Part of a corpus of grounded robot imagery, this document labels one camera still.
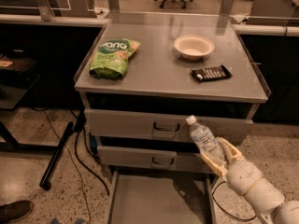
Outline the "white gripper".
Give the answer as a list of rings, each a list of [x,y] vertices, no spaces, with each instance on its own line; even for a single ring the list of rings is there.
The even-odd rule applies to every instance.
[[[263,177],[263,173],[255,164],[244,160],[245,157],[242,152],[226,139],[218,137],[217,141],[224,151],[226,160],[230,164],[228,172],[225,161],[204,152],[201,153],[201,158],[218,177],[227,177],[228,186],[237,195],[244,196],[249,191],[249,188]]]

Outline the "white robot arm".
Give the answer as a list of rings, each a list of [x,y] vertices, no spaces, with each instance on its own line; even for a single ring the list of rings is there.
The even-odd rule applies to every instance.
[[[285,196],[235,146],[222,137],[216,140],[226,161],[220,161],[205,147],[199,147],[202,160],[231,190],[247,201],[261,223],[299,224],[299,202],[286,202]]]

